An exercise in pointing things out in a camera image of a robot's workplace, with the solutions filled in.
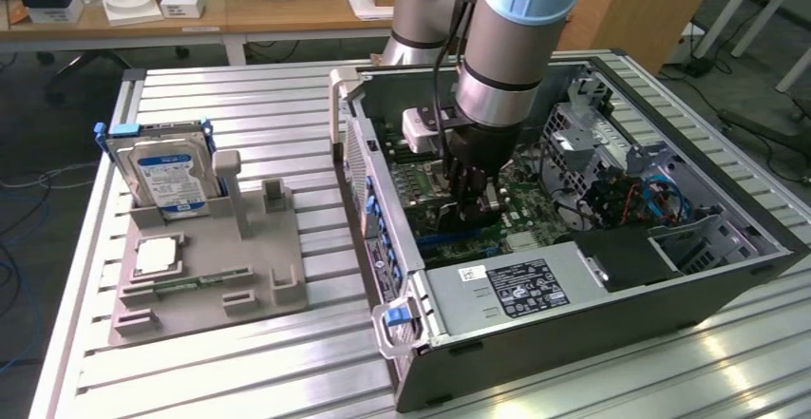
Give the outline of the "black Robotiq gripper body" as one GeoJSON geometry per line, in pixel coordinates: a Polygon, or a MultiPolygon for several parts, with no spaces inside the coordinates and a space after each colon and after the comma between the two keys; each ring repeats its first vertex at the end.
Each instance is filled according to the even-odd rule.
{"type": "Polygon", "coordinates": [[[445,131],[445,140],[449,177],[462,169],[474,169],[487,177],[495,177],[513,158],[519,140],[519,126],[462,125],[445,131]]]}

